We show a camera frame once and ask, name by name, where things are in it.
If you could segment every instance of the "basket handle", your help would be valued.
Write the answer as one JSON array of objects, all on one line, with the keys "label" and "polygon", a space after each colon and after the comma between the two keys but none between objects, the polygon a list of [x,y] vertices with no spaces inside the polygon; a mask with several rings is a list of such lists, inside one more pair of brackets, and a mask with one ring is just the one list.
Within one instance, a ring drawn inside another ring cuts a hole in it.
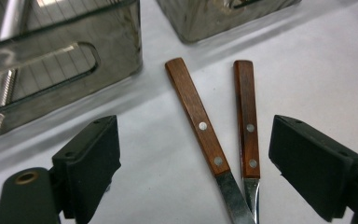
[{"label": "basket handle", "polygon": [[229,7],[233,9],[247,7],[255,2],[258,2],[261,0],[231,0],[229,3]]}]

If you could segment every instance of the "white countertop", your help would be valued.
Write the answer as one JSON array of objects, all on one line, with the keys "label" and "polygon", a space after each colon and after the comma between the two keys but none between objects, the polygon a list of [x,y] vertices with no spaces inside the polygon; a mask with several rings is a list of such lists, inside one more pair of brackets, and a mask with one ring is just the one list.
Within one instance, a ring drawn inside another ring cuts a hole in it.
[{"label": "white countertop", "polygon": [[[260,222],[326,223],[280,176],[268,157],[269,139],[279,114],[358,153],[358,0],[303,0],[261,26],[243,25],[190,46],[155,1],[141,5],[142,72],[0,136],[0,190],[22,169],[50,168],[51,156],[89,122],[116,114],[122,166],[91,223],[230,223],[164,64],[184,58],[240,183],[232,64],[243,59],[255,67]],[[333,223],[351,217],[347,209]]]}]

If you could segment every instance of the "metal rivet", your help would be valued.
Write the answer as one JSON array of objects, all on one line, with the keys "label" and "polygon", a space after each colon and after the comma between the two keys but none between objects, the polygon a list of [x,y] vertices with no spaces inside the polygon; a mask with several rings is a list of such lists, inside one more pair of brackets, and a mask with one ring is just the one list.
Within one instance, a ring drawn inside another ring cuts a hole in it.
[{"label": "metal rivet", "polygon": [[255,161],[255,160],[249,160],[249,165],[250,165],[252,168],[256,168],[256,167],[257,167],[257,161]]},{"label": "metal rivet", "polygon": [[214,158],[214,164],[217,165],[217,166],[220,166],[223,164],[223,160],[221,157],[216,157]]},{"label": "metal rivet", "polygon": [[208,128],[208,125],[205,122],[201,122],[199,124],[199,128],[203,131],[205,131]]},{"label": "metal rivet", "polygon": [[248,130],[249,133],[252,133],[255,131],[255,126],[253,124],[248,124],[246,130]]}]

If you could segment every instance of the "stainless steel container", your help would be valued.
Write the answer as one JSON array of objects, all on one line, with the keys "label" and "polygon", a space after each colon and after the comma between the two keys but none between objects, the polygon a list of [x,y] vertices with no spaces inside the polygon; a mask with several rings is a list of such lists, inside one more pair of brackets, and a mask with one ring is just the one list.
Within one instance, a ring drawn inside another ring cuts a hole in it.
[{"label": "stainless steel container", "polygon": [[139,0],[0,0],[0,134],[141,67]]},{"label": "stainless steel container", "polygon": [[193,43],[301,0],[157,0],[179,38]]}]

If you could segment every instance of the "black plastic bracket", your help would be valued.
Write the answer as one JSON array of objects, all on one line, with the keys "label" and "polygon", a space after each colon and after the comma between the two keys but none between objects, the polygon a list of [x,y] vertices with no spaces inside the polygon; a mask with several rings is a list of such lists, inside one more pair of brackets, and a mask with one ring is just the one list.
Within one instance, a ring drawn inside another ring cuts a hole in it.
[{"label": "black plastic bracket", "polygon": [[57,224],[63,210],[89,223],[120,167],[117,117],[94,120],[52,158],[53,167],[31,168],[7,179],[0,224]]},{"label": "black plastic bracket", "polygon": [[326,221],[358,220],[358,154],[298,119],[275,116],[269,158]]}]

